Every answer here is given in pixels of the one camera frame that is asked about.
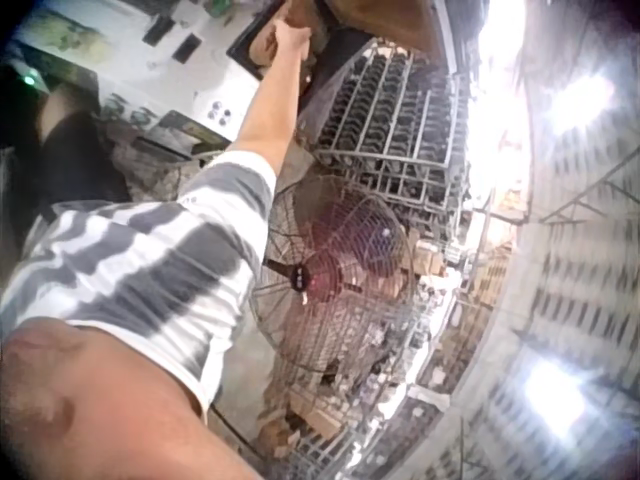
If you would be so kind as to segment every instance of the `light fixture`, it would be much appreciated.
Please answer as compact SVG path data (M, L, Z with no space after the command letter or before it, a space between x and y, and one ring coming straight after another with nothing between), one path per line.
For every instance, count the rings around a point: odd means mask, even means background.
M601 76L582 77L553 101L551 119L557 134L591 123L609 105L613 85Z
M584 412L578 381L551 362L535 366L525 391L534 410L558 437L564 437Z

